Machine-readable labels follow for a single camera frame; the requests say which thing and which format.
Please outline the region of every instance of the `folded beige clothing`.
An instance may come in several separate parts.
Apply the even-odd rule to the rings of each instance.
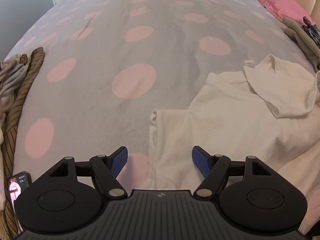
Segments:
[[[319,71],[320,49],[315,42],[304,32],[304,30],[302,30],[301,25],[295,20],[292,20],[289,17],[283,17],[282,23],[287,26],[287,28],[284,29],[284,33],[299,44],[300,48],[313,65],[315,71]]]

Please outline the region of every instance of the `ribbed black surface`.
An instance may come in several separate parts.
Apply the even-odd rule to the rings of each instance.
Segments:
[[[123,201],[112,201],[86,228],[63,236],[29,231],[18,240],[253,240],[305,239],[298,232],[256,236],[228,224],[211,202],[192,198],[189,191],[141,191]]]

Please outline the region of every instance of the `circular cap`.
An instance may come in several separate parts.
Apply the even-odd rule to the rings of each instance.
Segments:
[[[120,197],[124,194],[124,190],[120,188],[113,188],[109,190],[109,194],[113,197]]]
[[[75,196],[65,190],[52,190],[38,198],[38,205],[46,211],[62,211],[71,207]]]
[[[283,195],[270,188],[257,188],[247,194],[247,199],[251,205],[262,209],[274,209],[284,203]]]
[[[212,191],[207,188],[202,188],[197,191],[197,195],[200,197],[209,197],[212,195]]]

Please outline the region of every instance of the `bed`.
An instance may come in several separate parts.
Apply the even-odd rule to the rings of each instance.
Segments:
[[[297,1],[320,21],[317,0]],[[273,54],[315,75],[283,27],[257,0],[62,0],[8,55],[45,51],[23,106],[13,173],[36,180],[65,156],[87,161],[126,146],[118,180],[128,192],[140,187],[151,112],[187,109],[210,72],[241,71],[244,61]],[[307,160],[319,163],[317,149],[292,160],[309,202],[304,234],[320,217],[320,174],[299,170]]]

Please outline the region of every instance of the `smartphone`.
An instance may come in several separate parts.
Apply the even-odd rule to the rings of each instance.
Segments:
[[[8,190],[9,190],[9,194],[10,194],[10,200],[11,200],[11,204],[13,206],[13,211],[15,213],[14,210],[14,202],[15,200],[18,198],[18,196],[21,194],[21,192],[23,192],[27,187],[29,187],[29,185],[31,184],[31,175],[30,173],[23,171],[20,172],[14,176],[12,176],[11,178],[9,178],[8,181]],[[19,223],[19,221],[16,221],[19,229],[21,232],[23,232],[23,229]]]

